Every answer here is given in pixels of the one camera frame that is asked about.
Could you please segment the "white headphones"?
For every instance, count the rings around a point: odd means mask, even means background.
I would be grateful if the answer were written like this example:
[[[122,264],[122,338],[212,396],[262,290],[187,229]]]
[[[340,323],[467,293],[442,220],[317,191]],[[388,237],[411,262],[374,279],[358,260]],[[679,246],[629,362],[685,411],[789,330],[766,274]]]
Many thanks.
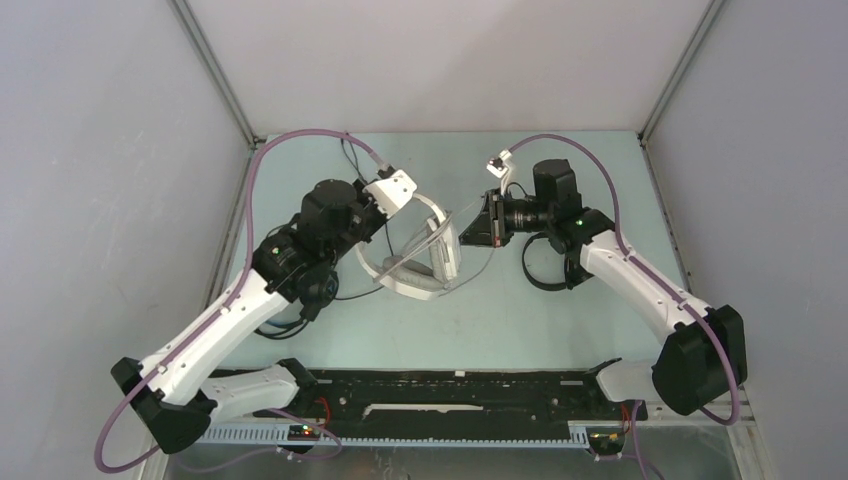
[[[408,298],[428,301],[456,286],[460,242],[451,211],[421,194],[414,194],[413,198],[427,206],[431,214],[400,254],[387,256],[377,264],[366,256],[364,242],[357,244],[354,252],[375,284]]]

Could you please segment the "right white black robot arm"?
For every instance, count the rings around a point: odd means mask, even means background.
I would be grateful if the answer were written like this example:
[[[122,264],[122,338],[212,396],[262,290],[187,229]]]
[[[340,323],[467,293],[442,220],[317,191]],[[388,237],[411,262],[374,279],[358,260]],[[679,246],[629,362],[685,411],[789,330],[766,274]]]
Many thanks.
[[[692,296],[655,269],[626,242],[613,219],[583,206],[576,176],[565,159],[533,167],[534,193],[509,192],[513,165],[495,157],[488,171],[500,185],[484,194],[475,220],[460,234],[464,246],[500,248],[516,233],[545,240],[563,258],[562,281],[526,279],[549,292],[572,290],[596,278],[645,321],[661,344],[655,361],[611,360],[597,366],[581,392],[585,411],[606,418],[622,402],[661,401],[680,415],[704,410],[724,394],[738,398],[748,378],[744,322],[729,305]]]

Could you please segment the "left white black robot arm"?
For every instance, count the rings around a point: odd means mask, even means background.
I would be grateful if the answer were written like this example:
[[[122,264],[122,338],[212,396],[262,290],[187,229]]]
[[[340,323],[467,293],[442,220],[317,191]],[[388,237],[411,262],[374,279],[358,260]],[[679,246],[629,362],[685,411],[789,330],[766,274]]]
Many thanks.
[[[125,357],[111,375],[157,447],[179,453],[220,421],[263,410],[304,416],[316,403],[317,381],[298,360],[283,359],[229,376],[221,362],[261,324],[292,305],[298,325],[315,319],[336,297],[335,267],[412,198],[400,178],[370,184],[324,180],[301,207],[246,257],[234,282],[188,327],[142,360]]]

